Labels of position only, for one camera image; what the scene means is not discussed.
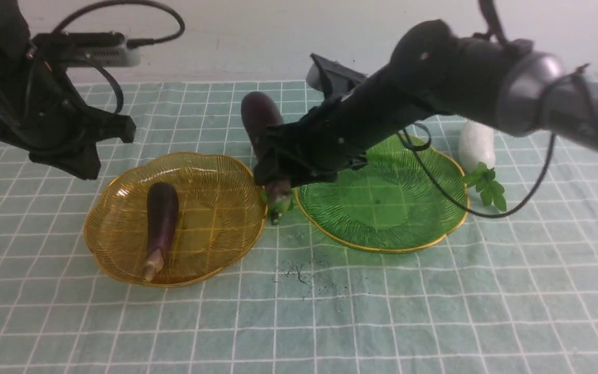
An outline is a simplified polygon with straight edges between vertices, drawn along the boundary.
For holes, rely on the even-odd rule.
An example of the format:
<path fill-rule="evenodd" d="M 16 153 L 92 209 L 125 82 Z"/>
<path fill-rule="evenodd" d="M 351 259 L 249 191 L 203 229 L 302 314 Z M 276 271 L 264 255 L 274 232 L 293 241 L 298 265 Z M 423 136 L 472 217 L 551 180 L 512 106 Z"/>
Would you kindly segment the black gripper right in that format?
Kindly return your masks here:
<path fill-rule="evenodd" d="M 333 180 L 406 125 L 408 104 L 408 95 L 375 78 L 330 97 L 296 123 L 263 132 L 261 144 L 268 151 L 254 168 L 255 182 L 288 179 L 297 186 Z"/>

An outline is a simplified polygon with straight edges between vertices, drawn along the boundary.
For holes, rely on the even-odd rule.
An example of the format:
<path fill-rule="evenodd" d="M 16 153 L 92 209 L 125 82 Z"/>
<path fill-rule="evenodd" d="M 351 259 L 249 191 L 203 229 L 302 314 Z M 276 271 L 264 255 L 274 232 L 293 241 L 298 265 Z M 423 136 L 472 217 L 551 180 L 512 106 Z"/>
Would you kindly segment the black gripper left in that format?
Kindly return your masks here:
<path fill-rule="evenodd" d="M 105 66 L 108 62 L 97 55 L 68 49 L 38 63 L 27 54 L 12 60 L 0 53 L 0 142 L 27 151 L 34 163 L 96 179 L 98 142 L 119 138 L 132 143 L 136 131 L 133 119 L 121 113 L 123 90 Z M 97 69 L 115 93 L 115 111 L 86 104 L 68 78 L 70 67 Z"/>

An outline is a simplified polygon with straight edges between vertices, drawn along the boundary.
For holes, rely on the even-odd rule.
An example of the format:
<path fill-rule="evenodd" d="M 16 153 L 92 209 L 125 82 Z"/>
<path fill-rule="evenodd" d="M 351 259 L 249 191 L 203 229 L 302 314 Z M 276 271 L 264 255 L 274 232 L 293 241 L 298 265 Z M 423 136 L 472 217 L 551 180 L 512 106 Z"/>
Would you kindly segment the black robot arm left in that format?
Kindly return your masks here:
<path fill-rule="evenodd" d="M 124 96 L 113 76 L 81 54 L 68 35 L 38 35 L 16 1 L 0 1 L 0 143 L 27 151 L 30 161 L 81 180 L 97 179 L 98 142 L 131 143 L 135 123 L 123 115 Z M 93 67 L 117 99 L 113 113 L 86 104 L 68 77 L 70 67 Z"/>

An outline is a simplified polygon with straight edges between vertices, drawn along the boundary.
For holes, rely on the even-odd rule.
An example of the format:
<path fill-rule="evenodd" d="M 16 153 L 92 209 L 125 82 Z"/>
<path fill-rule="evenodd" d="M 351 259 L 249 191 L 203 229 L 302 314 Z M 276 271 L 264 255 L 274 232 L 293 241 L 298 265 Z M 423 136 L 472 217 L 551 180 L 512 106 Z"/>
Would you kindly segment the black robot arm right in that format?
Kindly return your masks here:
<path fill-rule="evenodd" d="M 455 36 L 441 20 L 420 23 L 389 62 L 365 76 L 319 55 L 307 76 L 323 93 L 299 121 L 259 137 L 258 185 L 332 182 L 365 165 L 368 149 L 415 122 L 456 115 L 513 137 L 547 130 L 598 151 L 598 83 L 584 91 L 559 60 L 517 39 Z"/>

